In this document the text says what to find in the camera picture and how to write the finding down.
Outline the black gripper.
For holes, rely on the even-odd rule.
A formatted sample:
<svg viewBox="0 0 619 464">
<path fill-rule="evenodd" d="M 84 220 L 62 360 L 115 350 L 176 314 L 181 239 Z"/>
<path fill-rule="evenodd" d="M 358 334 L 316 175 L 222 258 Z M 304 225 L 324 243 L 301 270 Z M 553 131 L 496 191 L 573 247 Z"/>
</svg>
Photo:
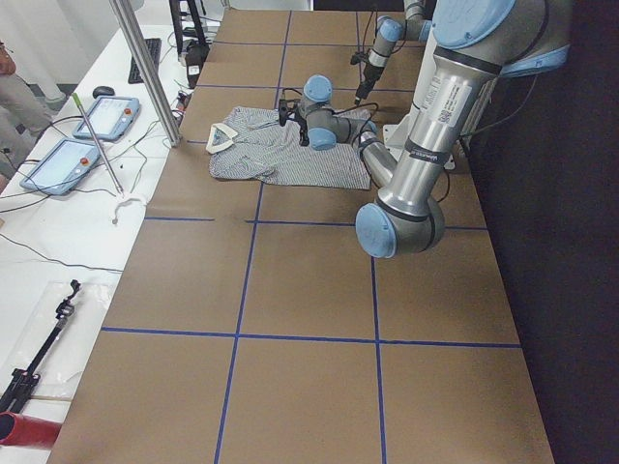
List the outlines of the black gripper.
<svg viewBox="0 0 619 464">
<path fill-rule="evenodd" d="M 308 125 L 306 119 L 301 115 L 299 109 L 300 99 L 280 98 L 278 103 L 279 124 L 284 127 L 287 122 L 291 121 L 299 125 L 299 134 L 301 145 L 309 145 Z"/>
<path fill-rule="evenodd" d="M 386 67 L 386 57 L 373 49 L 369 52 L 357 51 L 350 59 L 351 65 L 364 63 L 363 77 L 356 90 L 354 104 L 359 106 L 368 98 L 371 88 L 378 81 Z"/>
</svg>

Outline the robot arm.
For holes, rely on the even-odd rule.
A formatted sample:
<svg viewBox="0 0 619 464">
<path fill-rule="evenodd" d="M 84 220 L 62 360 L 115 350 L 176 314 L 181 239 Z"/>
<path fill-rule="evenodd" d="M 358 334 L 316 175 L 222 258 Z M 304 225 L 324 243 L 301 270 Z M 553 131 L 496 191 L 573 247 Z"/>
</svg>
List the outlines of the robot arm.
<svg viewBox="0 0 619 464">
<path fill-rule="evenodd" d="M 403 6 L 405 19 L 398 20 L 389 16 L 377 18 L 372 46 L 368 51 L 357 51 L 351 56 L 351 65 L 365 64 L 355 93 L 355 105 L 360 105 L 368 98 L 389 58 L 395 53 L 398 42 L 426 42 L 428 39 L 431 21 L 425 17 L 426 2 L 404 1 Z"/>
<path fill-rule="evenodd" d="M 425 19 L 424 3 L 408 1 L 404 19 L 380 18 L 372 47 L 354 57 L 365 67 L 357 100 L 371 92 L 398 42 L 427 45 L 398 155 L 371 121 L 337 114 L 323 75 L 311 76 L 297 99 L 280 100 L 280 122 L 297 123 L 304 145 L 318 151 L 352 145 L 378 185 L 375 200 L 355 219 L 367 254 L 422 252 L 441 240 L 444 217 L 431 193 L 483 87 L 498 77 L 562 66 L 573 7 L 570 1 L 440 1 Z"/>
</svg>

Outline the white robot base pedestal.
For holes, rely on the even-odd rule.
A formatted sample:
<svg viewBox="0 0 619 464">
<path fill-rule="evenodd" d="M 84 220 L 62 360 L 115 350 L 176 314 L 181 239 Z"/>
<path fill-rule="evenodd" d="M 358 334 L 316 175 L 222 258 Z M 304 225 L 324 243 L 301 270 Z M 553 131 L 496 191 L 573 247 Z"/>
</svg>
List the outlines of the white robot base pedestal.
<svg viewBox="0 0 619 464">
<path fill-rule="evenodd" d="M 442 167 L 455 167 L 452 150 L 461 130 L 471 88 L 453 76 L 433 76 L 419 83 L 410 112 L 398 125 L 383 129 L 385 142 L 398 159 L 404 151 L 429 153 Z"/>
</svg>

